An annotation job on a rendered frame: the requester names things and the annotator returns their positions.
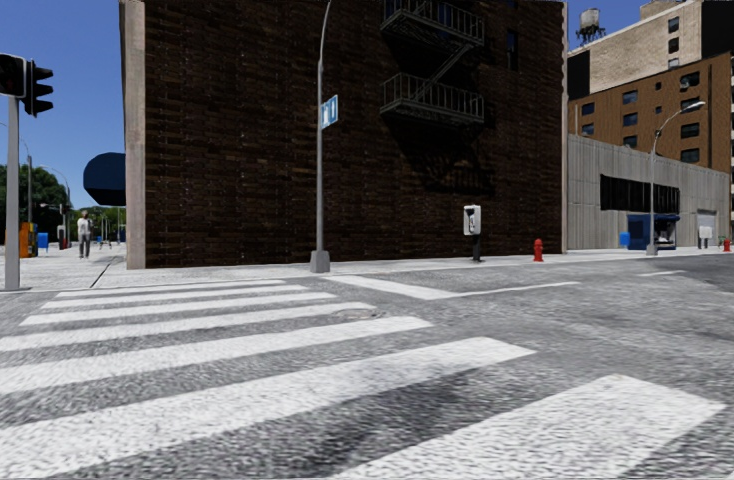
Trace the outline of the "dark brick building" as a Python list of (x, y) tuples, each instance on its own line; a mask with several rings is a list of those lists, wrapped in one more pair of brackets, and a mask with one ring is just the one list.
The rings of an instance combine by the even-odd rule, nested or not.
[[(296, 263), (316, 247), (327, 0), (118, 0), (131, 269)], [(331, 260), (567, 249), (567, 6), (332, 0)]]

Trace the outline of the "grey concrete building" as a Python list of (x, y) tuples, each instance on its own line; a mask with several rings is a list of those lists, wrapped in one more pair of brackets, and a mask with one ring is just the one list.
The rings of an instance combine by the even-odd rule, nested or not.
[[(630, 213), (649, 212), (650, 174), (655, 184), (679, 190), (680, 220), (675, 228), (679, 247), (695, 246), (699, 227), (712, 227), (711, 246), (731, 235), (731, 176), (728, 173), (657, 156), (651, 168), (645, 152), (587, 137), (568, 136), (567, 247), (570, 250), (612, 249), (628, 229)], [(602, 178), (641, 183), (643, 199), (635, 209), (602, 208)]]

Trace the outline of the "pale brick building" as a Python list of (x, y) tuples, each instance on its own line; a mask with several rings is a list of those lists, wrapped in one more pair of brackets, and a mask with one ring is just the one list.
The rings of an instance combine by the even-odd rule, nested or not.
[(734, 52), (734, 0), (651, 0), (640, 20), (568, 54), (568, 96), (579, 99)]

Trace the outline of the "blue booth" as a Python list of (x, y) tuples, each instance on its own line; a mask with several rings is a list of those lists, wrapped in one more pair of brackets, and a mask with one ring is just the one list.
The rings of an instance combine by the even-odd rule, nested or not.
[(658, 250), (675, 250), (677, 248), (676, 226), (680, 220), (675, 214), (655, 214), (654, 232), (650, 232), (649, 214), (628, 214), (629, 250), (646, 250), (649, 240), (653, 239)]

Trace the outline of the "brown brick building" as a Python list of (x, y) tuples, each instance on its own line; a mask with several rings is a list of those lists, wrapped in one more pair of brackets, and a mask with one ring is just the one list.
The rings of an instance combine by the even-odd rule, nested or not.
[(568, 66), (570, 133), (731, 171), (730, 54), (604, 88), (591, 85), (588, 54)]

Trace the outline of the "trees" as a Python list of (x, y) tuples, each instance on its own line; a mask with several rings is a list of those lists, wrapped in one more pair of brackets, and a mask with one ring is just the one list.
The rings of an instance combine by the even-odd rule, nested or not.
[[(7, 167), (0, 165), (0, 244), (5, 242)], [(50, 242), (57, 242), (58, 226), (63, 224), (59, 206), (66, 204), (67, 196), (63, 185), (51, 173), (34, 167), (32, 169), (32, 222), (38, 232), (47, 232)]]

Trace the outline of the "traffic light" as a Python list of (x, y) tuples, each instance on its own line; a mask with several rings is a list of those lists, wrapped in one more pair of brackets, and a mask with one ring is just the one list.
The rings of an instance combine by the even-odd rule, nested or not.
[(20, 289), (20, 221), (19, 221), (19, 104), (36, 118), (51, 110), (53, 103), (45, 96), (53, 87), (44, 83), (53, 71), (40, 68), (34, 60), (0, 52), (0, 95), (8, 98), (9, 120), (6, 183), (5, 291)]

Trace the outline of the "person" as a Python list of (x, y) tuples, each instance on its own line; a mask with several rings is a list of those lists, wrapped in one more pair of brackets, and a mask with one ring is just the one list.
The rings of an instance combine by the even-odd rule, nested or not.
[(88, 258), (93, 235), (93, 222), (87, 210), (83, 210), (80, 218), (77, 220), (77, 233), (79, 238), (79, 258)]

